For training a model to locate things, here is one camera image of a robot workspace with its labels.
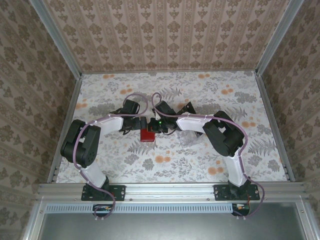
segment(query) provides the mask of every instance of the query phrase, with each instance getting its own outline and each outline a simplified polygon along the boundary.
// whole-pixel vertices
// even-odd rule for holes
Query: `mounting plate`
[[[247,192],[240,196],[239,198],[234,198],[231,195],[230,186],[228,184],[213,185],[214,198],[216,201],[247,201],[248,195],[250,200],[260,200],[258,186],[255,184],[250,184],[247,188]]]
[[[110,185],[108,190],[116,201],[124,201],[126,196],[125,185]],[[82,189],[81,201],[112,201],[112,198],[90,185],[84,185]]]

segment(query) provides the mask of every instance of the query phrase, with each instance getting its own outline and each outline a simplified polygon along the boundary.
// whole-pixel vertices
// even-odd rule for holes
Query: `white arm segment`
[[[210,120],[211,119],[204,119],[204,118],[189,116],[189,117],[179,117],[176,123],[182,131],[191,130],[191,131],[196,131],[200,133],[205,133],[203,126]],[[224,162],[228,169],[229,181],[232,184],[236,185],[237,187],[240,187],[246,182],[247,179],[244,177],[241,170],[238,151],[235,153],[234,157],[230,157],[230,156],[224,157]]]
[[[101,128],[100,136],[104,136],[114,131],[119,131],[122,128],[124,119],[119,116],[110,117],[102,122],[97,122],[94,125]],[[106,181],[106,175],[100,170],[96,161],[86,168],[82,168],[82,173],[89,181],[98,188],[101,188]]]

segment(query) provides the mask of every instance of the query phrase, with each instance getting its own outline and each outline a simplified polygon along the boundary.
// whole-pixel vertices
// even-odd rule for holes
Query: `wall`
[[[75,79],[27,0],[0,1],[0,239],[18,239],[47,181]]]
[[[85,73],[254,69],[288,0],[45,0]]]
[[[320,1],[305,0],[262,75],[296,180],[320,223]]]

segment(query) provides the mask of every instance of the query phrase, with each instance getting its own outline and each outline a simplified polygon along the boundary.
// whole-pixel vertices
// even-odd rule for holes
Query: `ventilation grille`
[[[47,204],[46,214],[64,213],[93,213],[93,203],[50,203]],[[140,204],[118,203],[114,213],[120,214],[197,214],[197,213],[232,213],[231,203],[199,203],[199,204]]]

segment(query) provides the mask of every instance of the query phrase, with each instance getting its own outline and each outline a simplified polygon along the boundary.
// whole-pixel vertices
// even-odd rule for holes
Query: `gray fern pattern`
[[[257,181],[286,180],[251,71],[119,73],[108,74],[107,77],[103,74],[83,75],[73,118],[86,122],[95,120],[120,108],[127,95],[138,93],[149,101],[148,110],[143,115],[150,119],[154,116],[150,102],[154,92],[161,93],[162,99],[176,112],[188,102],[198,114],[225,111],[249,136],[248,145],[242,153],[246,173]],[[141,112],[145,109],[146,103],[140,96],[130,99],[140,104]],[[10,131],[2,131],[1,134],[2,138],[11,138],[11,141],[16,137],[11,136]],[[100,136],[96,161],[111,183],[228,180],[224,157],[214,150],[205,135],[184,148],[180,138],[181,132],[176,132],[170,136],[157,134],[155,142],[140,142],[140,131],[126,135],[114,131]],[[0,180],[9,179],[11,174],[0,169]],[[29,184],[28,179],[17,179],[20,188]],[[81,183],[84,180],[74,166],[63,159],[56,182]]]

